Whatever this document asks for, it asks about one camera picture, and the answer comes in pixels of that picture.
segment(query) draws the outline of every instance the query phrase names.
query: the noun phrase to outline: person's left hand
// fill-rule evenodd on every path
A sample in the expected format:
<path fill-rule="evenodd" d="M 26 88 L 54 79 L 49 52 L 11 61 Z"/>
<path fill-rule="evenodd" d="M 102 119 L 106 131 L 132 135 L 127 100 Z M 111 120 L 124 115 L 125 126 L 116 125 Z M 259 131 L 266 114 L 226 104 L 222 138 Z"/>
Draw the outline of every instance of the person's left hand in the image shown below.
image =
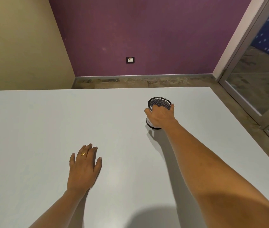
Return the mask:
<path fill-rule="evenodd" d="M 80 196 L 84 196 L 95 183 L 95 180 L 102 167 L 102 158 L 99 157 L 94 166 L 94 153 L 97 147 L 92 148 L 92 144 L 83 146 L 75 160 L 75 153 L 70 157 L 70 172 L 67 183 L 67 190 L 74 191 Z"/>

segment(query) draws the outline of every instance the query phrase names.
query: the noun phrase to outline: purple wall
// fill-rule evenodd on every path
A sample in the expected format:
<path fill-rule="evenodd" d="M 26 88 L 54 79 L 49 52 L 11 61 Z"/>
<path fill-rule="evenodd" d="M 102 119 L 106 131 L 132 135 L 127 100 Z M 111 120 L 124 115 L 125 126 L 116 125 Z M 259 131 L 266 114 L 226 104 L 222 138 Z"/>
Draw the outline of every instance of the purple wall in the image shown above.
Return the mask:
<path fill-rule="evenodd" d="M 212 73 L 251 0 L 49 1 L 75 75 L 117 76 Z"/>

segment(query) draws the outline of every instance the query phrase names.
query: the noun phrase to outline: floor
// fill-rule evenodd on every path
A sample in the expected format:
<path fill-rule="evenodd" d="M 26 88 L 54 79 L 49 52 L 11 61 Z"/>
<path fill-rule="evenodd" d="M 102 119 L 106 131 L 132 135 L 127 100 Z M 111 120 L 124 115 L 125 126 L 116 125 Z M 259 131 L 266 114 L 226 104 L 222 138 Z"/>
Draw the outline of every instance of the floor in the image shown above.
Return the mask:
<path fill-rule="evenodd" d="M 269 109 L 269 55 L 250 46 L 242 56 L 228 83 L 260 114 Z"/>
<path fill-rule="evenodd" d="M 78 77 L 74 89 L 102 88 L 156 88 L 156 87 L 202 87 L 208 86 L 221 99 L 236 119 L 254 138 L 258 145 L 269 156 L 269 136 L 259 129 L 258 124 L 243 110 L 243 108 L 218 84 L 212 75 L 170 75 L 155 77 L 123 77 L 109 79 L 87 79 Z"/>

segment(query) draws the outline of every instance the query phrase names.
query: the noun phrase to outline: metal mesh cup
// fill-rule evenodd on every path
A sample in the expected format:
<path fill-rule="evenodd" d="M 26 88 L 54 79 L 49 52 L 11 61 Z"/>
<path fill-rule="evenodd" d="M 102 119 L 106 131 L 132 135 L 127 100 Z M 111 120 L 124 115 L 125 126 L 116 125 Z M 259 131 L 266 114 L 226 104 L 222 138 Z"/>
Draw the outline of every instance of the metal mesh cup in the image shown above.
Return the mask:
<path fill-rule="evenodd" d="M 157 105 L 157 106 L 163 106 L 165 107 L 166 109 L 170 110 L 170 107 L 171 107 L 171 102 L 165 98 L 161 98 L 161 97 L 155 97 L 155 98 L 152 98 L 148 101 L 148 108 L 150 109 L 150 111 L 152 111 L 152 107 L 154 105 Z M 150 120 L 148 118 L 146 118 L 146 123 L 147 125 L 154 129 L 154 130 L 160 130 L 161 128 L 160 127 L 157 127 L 157 126 L 154 126 Z"/>

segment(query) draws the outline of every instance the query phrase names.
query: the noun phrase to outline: person's left arm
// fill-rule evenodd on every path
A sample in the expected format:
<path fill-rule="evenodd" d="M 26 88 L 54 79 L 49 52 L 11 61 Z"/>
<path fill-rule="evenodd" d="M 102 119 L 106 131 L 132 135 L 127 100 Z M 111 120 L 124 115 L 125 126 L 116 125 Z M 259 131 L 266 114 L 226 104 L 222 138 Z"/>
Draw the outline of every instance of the person's left arm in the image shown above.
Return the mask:
<path fill-rule="evenodd" d="M 94 166 L 94 153 L 97 147 L 83 146 L 76 157 L 70 157 L 70 172 L 67 191 L 29 228 L 67 228 L 79 202 L 95 183 L 102 167 L 99 157 Z"/>

